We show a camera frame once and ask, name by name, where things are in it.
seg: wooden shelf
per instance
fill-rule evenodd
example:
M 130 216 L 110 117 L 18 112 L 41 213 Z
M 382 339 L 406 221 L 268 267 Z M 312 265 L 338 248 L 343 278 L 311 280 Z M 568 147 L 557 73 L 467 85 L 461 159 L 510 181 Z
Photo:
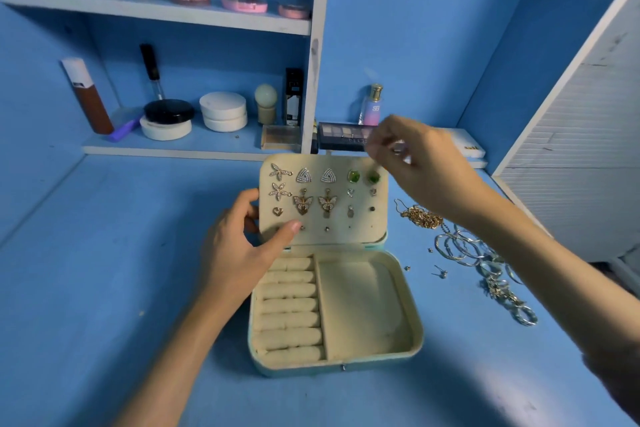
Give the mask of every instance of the wooden shelf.
M 111 115 L 111 121 L 117 127 L 140 114 L 140 108 L 121 108 Z M 238 131 L 221 133 L 205 127 L 202 114 L 197 112 L 192 125 L 193 130 L 189 135 L 176 140 L 148 139 L 140 127 L 120 142 L 111 142 L 105 135 L 93 135 L 83 144 L 83 151 L 86 154 L 99 155 L 225 160 L 264 160 L 271 154 L 290 152 L 281 149 L 260 149 L 262 125 L 255 119 L 250 118 L 249 123 Z
M 244 14 L 222 8 L 220 0 L 211 5 L 179 5 L 171 0 L 0 0 L 17 7 L 73 10 L 89 14 L 185 22 L 206 26 L 234 27 L 238 29 L 282 32 L 284 34 L 311 34 L 311 21 L 287 19 L 276 13 Z M 269 4 L 275 10 L 275 4 Z

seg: jewelry box lid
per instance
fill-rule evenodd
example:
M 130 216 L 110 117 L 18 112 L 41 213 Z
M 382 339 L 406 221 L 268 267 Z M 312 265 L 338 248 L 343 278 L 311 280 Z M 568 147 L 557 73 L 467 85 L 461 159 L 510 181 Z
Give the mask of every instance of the jewelry box lid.
M 369 157 L 276 154 L 260 168 L 260 233 L 289 220 L 292 245 L 376 243 L 387 233 L 388 172 Z

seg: brown bottle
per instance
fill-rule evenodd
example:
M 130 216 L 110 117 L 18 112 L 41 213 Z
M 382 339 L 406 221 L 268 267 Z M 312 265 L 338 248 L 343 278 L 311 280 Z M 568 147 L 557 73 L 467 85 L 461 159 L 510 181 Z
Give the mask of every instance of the brown bottle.
M 93 131 L 102 135 L 109 135 L 114 131 L 113 124 L 102 104 L 98 90 L 93 84 L 84 60 L 80 58 L 65 58 L 62 59 L 62 66 L 65 67 L 74 87 L 76 97 Z

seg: fingernail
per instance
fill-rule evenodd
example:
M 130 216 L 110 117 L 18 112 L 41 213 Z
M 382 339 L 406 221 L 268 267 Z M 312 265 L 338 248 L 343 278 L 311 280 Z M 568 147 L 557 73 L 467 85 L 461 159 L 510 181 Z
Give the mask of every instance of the fingernail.
M 300 228 L 302 227 L 302 221 L 291 221 L 289 222 L 289 226 L 291 227 L 292 232 L 298 233 L 300 231 Z

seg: hand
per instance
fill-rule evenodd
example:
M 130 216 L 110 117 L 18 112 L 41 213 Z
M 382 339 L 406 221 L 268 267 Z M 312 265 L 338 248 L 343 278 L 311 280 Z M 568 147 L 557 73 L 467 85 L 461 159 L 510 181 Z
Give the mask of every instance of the hand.
M 401 155 L 390 150 L 398 140 L 406 145 Z M 444 130 L 390 115 L 374 129 L 366 150 L 418 204 L 460 225 L 468 226 L 470 218 L 499 197 Z M 407 155 L 411 164 L 403 161 Z
M 241 192 L 233 207 L 218 217 L 202 244 L 202 294 L 228 305 L 229 317 L 302 226 L 298 220 L 288 221 L 268 242 L 254 247 L 244 231 L 258 232 L 258 208 L 251 204 L 257 199 L 256 188 Z

